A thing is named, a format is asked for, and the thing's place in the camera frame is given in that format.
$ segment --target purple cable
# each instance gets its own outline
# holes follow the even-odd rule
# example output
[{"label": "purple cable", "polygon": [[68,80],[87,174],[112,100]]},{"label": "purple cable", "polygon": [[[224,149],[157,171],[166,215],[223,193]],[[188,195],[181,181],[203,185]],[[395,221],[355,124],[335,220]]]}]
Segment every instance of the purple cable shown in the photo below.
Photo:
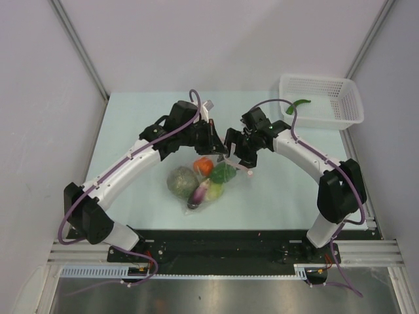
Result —
[{"label": "purple cable", "polygon": [[321,152],[319,152],[318,150],[316,150],[314,147],[311,147],[309,144],[304,143],[303,141],[300,141],[300,139],[298,138],[298,136],[295,134],[295,123],[297,122],[297,108],[296,106],[286,100],[286,99],[267,99],[264,101],[261,101],[260,103],[257,103],[256,105],[254,105],[250,110],[259,107],[260,105],[263,105],[264,103],[270,103],[270,102],[274,102],[274,101],[282,101],[284,103],[289,104],[290,106],[292,106],[294,108],[294,119],[293,119],[293,123],[291,124],[291,136],[293,137],[293,139],[295,140],[296,143],[300,144],[301,146],[303,146],[304,148],[308,149],[310,152],[312,152],[313,154],[315,154],[316,156],[320,157],[325,163],[329,164],[330,166],[332,166],[333,168],[335,168],[345,179],[345,181],[348,183],[352,193],[354,193],[356,202],[358,204],[359,210],[361,211],[361,220],[359,222],[357,221],[353,221],[353,220],[344,220],[344,222],[339,226],[339,228],[336,230],[336,232],[332,235],[332,238],[329,242],[330,244],[330,249],[331,249],[331,254],[333,257],[333,260],[335,261],[335,264],[338,268],[338,271],[340,272],[340,275],[342,276],[342,278],[346,281],[346,283],[348,285],[345,285],[343,283],[326,283],[325,285],[329,285],[329,286],[336,286],[336,287],[345,287],[348,288],[350,290],[352,290],[357,296],[359,296],[360,298],[363,298],[362,293],[360,293],[360,291],[358,291],[353,284],[351,283],[351,281],[349,280],[349,278],[345,275],[345,273],[343,272],[343,269],[340,267],[340,264],[335,256],[335,250],[333,248],[333,241],[337,238],[339,232],[343,229],[345,223],[349,222],[350,224],[356,224],[356,225],[362,225],[365,222],[365,212],[362,206],[362,201],[361,198],[359,197],[359,193],[356,190],[356,187],[354,186],[354,184],[352,183],[352,181],[350,180],[350,178],[347,176],[347,174],[341,170],[341,168],[339,168],[334,162],[330,161],[326,156],[324,156]]},{"label": "purple cable", "polygon": [[[163,140],[165,140],[165,139],[167,139],[168,137],[171,137],[172,135],[174,135],[174,134],[176,134],[176,133],[179,133],[180,131],[182,131],[182,130],[184,130],[185,128],[187,128],[188,126],[190,126],[198,117],[199,117],[199,115],[200,115],[200,111],[201,111],[201,106],[202,106],[202,104],[201,104],[201,98],[200,98],[200,96],[199,96],[199,94],[198,94],[198,92],[196,91],[196,90],[194,90],[194,89],[192,89],[192,90],[190,90],[189,91],[189,99],[191,100],[191,102],[193,102],[194,100],[193,100],[193,96],[192,95],[195,95],[196,96],[196,101],[197,101],[197,103],[198,103],[198,108],[197,108],[197,110],[196,110],[196,113],[195,113],[195,115],[188,121],[188,122],[186,122],[185,124],[183,124],[182,126],[180,126],[180,127],[178,127],[176,130],[174,130],[174,131],[171,131],[171,132],[169,132],[169,133],[167,133],[166,135],[163,135],[162,137],[159,137],[158,139],[155,139],[154,141],[151,141],[150,143],[147,143],[146,145],[144,145],[144,146],[142,146],[142,147],[140,147],[139,149],[137,149],[137,150],[135,150],[132,154],[131,154],[131,156],[136,156],[136,155],[138,155],[140,152],[143,152],[145,149],[147,149],[147,148],[149,148],[149,147],[151,147],[151,146],[153,146],[154,144],[156,144],[156,143],[158,143],[158,142],[160,142],[160,141],[163,141]],[[123,158],[117,165],[115,165],[114,167],[112,167],[112,169],[111,170],[109,170],[102,178],[100,178],[99,180],[98,180],[98,185],[100,185],[103,181],[105,181],[107,178],[109,178],[117,169],[119,169],[123,164],[125,164],[128,160],[130,160],[129,159],[129,157],[125,157],[125,158]],[[75,239],[75,240],[71,240],[71,241],[64,241],[64,239],[63,239],[63,229],[64,229],[64,226],[65,226],[65,222],[68,220],[68,218],[71,216],[71,214],[74,212],[74,210],[76,209],[76,207],[80,204],[80,202],[87,196],[87,195],[89,195],[89,193],[91,193],[91,191],[93,191],[94,189],[96,188],[96,186],[94,186],[94,185],[92,185],[90,188],[88,188],[87,190],[86,190],[86,192],[84,192],[75,202],[74,202],[74,204],[69,208],[69,210],[68,210],[68,212],[64,215],[64,218],[63,218],[63,220],[61,221],[61,224],[60,224],[60,227],[58,228],[58,241],[60,242],[60,244],[62,244],[62,245],[70,245],[70,244],[74,244],[74,243],[77,243],[77,242],[80,242],[80,241],[82,241],[82,240],[84,240],[84,238],[83,237],[81,237],[81,238],[78,238],[78,239]],[[139,253],[135,253],[135,252],[130,252],[130,251],[126,251],[126,250],[124,250],[124,249],[122,249],[122,248],[120,248],[120,247],[115,247],[116,249],[118,249],[118,250],[120,250],[121,252],[123,252],[123,253],[126,253],[126,254],[130,254],[130,255],[135,255],[135,256],[139,256],[139,257],[143,257],[143,258],[146,258],[146,259],[148,259],[148,260],[150,260],[150,261],[152,261],[154,264],[155,264],[155,270],[154,270],[154,272],[152,273],[152,274],[150,274],[149,276],[147,276],[146,278],[144,278],[144,279],[142,279],[141,281],[139,281],[138,283],[133,283],[133,284],[131,284],[131,286],[136,286],[136,285],[140,285],[140,284],[142,284],[142,283],[145,283],[145,282],[147,282],[152,276],[154,276],[156,273],[157,273],[157,271],[158,271],[158,264],[157,264],[157,261],[154,259],[154,258],[152,258],[152,257],[150,257],[150,256],[147,256],[147,255],[144,255],[144,254],[139,254]],[[90,290],[91,288],[95,288],[95,287],[98,287],[98,286],[102,286],[102,285],[105,285],[105,284],[107,284],[107,283],[119,283],[120,281],[114,281],[114,280],[112,280],[112,281],[105,281],[105,282],[102,282],[102,283],[98,283],[98,284],[96,284],[96,285],[92,285],[92,286],[90,286],[90,287],[86,287],[86,288],[84,288],[84,289],[81,289],[81,290],[79,290],[79,291],[76,291],[76,292],[72,292],[71,294],[68,294],[68,295],[74,295],[74,294],[76,294],[76,293],[80,293],[80,292],[83,292],[83,291],[86,291],[86,290]]]},{"label": "purple cable", "polygon": [[[150,280],[151,277],[156,275],[156,273],[158,272],[158,264],[157,264],[157,261],[153,257],[148,256],[148,255],[144,255],[144,254],[140,254],[140,253],[127,251],[127,250],[124,250],[122,247],[114,246],[114,248],[116,248],[117,250],[120,250],[121,252],[123,252],[125,254],[131,254],[131,255],[142,257],[142,258],[146,258],[147,260],[150,260],[151,262],[153,262],[153,264],[155,265],[155,270],[151,274],[149,274],[144,279],[141,279],[140,281],[138,281],[136,283],[126,283],[127,286],[129,285],[129,287],[134,287],[134,286],[142,285],[143,283],[146,283],[148,280]],[[88,291],[88,290],[91,290],[91,289],[94,289],[94,288],[98,288],[100,286],[104,286],[104,285],[107,285],[109,283],[121,283],[121,281],[120,280],[102,281],[101,283],[96,283],[96,284],[91,285],[89,287],[82,288],[80,290],[76,290],[76,291],[67,293],[65,296],[74,296],[76,294],[79,294],[79,293],[82,293],[82,292],[85,292],[85,291]]]}]

